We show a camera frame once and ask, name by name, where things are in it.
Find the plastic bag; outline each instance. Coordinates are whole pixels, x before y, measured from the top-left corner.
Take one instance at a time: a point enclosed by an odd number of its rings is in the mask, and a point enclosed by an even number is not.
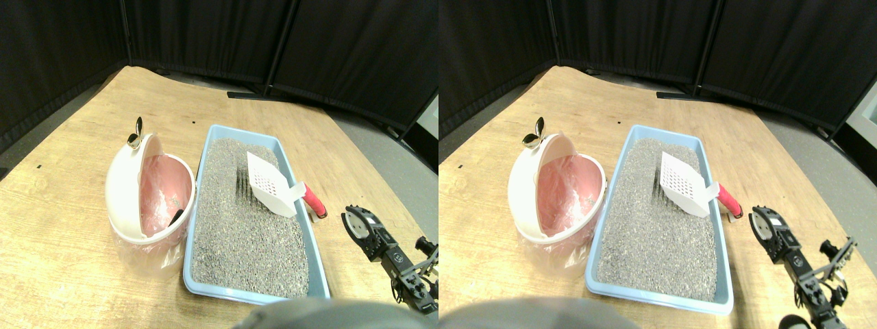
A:
[[[569,229],[578,231],[554,243],[528,240],[519,233],[527,259],[555,275],[584,275],[594,229],[602,212],[600,196],[604,188],[605,178],[598,165],[580,154],[542,166],[536,195],[542,231],[549,237]]]
[[[552,237],[581,221],[593,220],[588,213],[602,186],[600,169],[584,156],[565,156],[542,166],[536,195],[542,232]]]
[[[597,210],[596,216],[600,216],[600,212],[602,209]],[[530,241],[519,233],[518,243],[524,248],[527,260],[544,273],[580,277],[585,274],[596,223],[596,219],[591,220],[569,238],[548,244]]]
[[[177,220],[182,221],[179,229],[165,239],[147,245],[132,244],[113,233],[119,260],[137,275],[167,279],[180,273],[189,217]]]
[[[170,156],[143,160],[140,171],[140,228],[147,238],[170,226],[179,210],[189,205],[192,185],[189,171]]]

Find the gray cat litter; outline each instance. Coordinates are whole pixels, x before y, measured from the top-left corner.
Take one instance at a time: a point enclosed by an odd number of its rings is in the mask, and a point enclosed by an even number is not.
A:
[[[302,228],[294,218],[274,214],[252,196],[246,152],[277,167],[277,158],[266,147],[235,139],[210,144],[190,241],[192,278],[271,296],[306,297],[308,259]]]
[[[634,142],[616,173],[596,280],[712,302],[717,280],[712,224],[664,195],[652,196],[662,151],[700,172],[697,154],[688,147],[657,139]]]

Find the black partition panel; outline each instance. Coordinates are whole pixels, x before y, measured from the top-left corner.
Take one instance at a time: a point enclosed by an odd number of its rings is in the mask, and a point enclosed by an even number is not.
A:
[[[115,1],[0,1],[0,152],[127,62]]]
[[[727,0],[703,88],[836,130],[875,74],[876,2]]]
[[[439,137],[556,64],[541,0],[440,1]]]
[[[263,83],[291,0],[125,0],[133,64]]]
[[[694,82],[714,1],[551,2],[561,65]]]
[[[406,129],[438,88],[436,1],[302,1],[274,87]]]

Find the litter scoop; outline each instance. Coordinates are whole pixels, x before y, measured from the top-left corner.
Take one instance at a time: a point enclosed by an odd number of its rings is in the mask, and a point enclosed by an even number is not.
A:
[[[718,182],[705,186],[703,176],[687,163],[662,152],[658,170],[660,174],[656,175],[655,180],[660,190],[683,211],[706,218],[709,215],[709,201],[718,198],[734,218],[743,217],[743,208],[724,187]]]
[[[323,203],[310,191],[310,188],[299,182],[293,187],[289,186],[286,176],[281,174],[268,161],[260,157],[246,153],[247,172],[253,195],[262,202],[271,212],[285,218],[296,215],[295,201],[304,198],[304,202],[317,214],[318,218],[326,217],[326,209]]]

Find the litter box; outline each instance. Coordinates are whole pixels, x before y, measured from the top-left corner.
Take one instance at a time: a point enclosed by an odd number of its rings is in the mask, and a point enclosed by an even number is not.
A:
[[[273,136],[267,136],[260,133],[248,132],[240,129],[230,128],[224,125],[211,125],[207,132],[207,140],[204,142],[204,150],[201,152],[201,163],[198,165],[197,190],[201,190],[201,175],[203,173],[203,165],[207,160],[207,150],[210,149],[210,143],[215,139],[231,138],[241,142],[267,147],[274,151],[280,172],[286,176],[290,184],[296,183],[296,177],[292,175],[292,169],[289,167],[289,160],[283,152],[280,141]],[[195,244],[195,225],[198,218],[198,198],[200,193],[195,196],[195,207],[192,211],[192,218],[189,221],[189,243],[186,245],[186,261],[182,268],[182,280],[186,283],[186,289],[192,293],[216,298],[229,299],[238,302],[250,304],[271,304],[286,300],[285,297],[277,297],[255,293],[252,291],[236,290],[227,287],[220,287],[213,284],[199,283],[192,279],[192,249]],[[308,297],[329,297],[329,285],[326,283],[326,275],[323,270],[323,263],[320,261],[320,252],[317,249],[317,240],[314,239],[314,230],[310,226],[307,218],[307,210],[304,208],[302,199],[296,200],[296,221],[302,227],[302,237],[304,238],[304,253],[308,257]]]
[[[585,269],[585,285],[588,290],[598,295],[612,296],[635,300],[638,302],[670,306],[677,309],[700,311],[704,313],[728,315],[734,306],[734,290],[731,288],[731,269],[728,266],[728,248],[724,244],[724,231],[722,230],[722,218],[719,216],[718,203],[716,199],[709,201],[709,221],[713,226],[713,240],[716,242],[716,297],[714,302],[705,302],[702,300],[672,296],[653,291],[639,290],[623,287],[615,284],[601,283],[596,280],[597,264],[600,263],[600,255],[602,249],[602,230],[607,215],[612,209],[612,197],[615,194],[615,183],[618,173],[624,166],[624,160],[627,152],[633,147],[633,143],[637,139],[657,139],[669,144],[675,144],[690,147],[697,154],[697,159],[701,162],[700,171],[703,174],[705,182],[712,183],[712,175],[709,173],[709,163],[707,156],[703,152],[703,143],[694,136],[683,135],[677,132],[668,132],[657,128],[644,125],[634,125],[631,132],[627,135],[624,147],[621,149],[621,155],[618,157],[618,163],[612,175],[612,182],[609,185],[609,194],[606,197],[606,204],[603,212],[597,220],[595,229],[594,242],[591,245],[591,252],[588,256],[588,265]]]

